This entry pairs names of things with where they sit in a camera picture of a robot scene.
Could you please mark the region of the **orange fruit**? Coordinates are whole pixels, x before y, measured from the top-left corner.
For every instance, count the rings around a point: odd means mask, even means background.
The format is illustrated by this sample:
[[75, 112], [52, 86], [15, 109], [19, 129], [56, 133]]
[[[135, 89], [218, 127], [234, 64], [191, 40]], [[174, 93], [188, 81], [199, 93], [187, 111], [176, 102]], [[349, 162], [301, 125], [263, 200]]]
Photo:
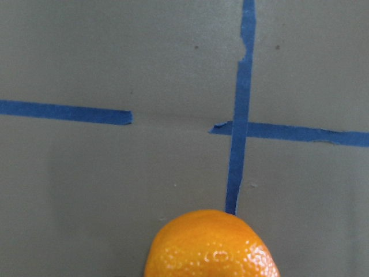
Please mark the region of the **orange fruit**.
[[280, 276], [280, 271], [246, 222], [205, 209], [181, 215], [157, 233], [144, 276]]

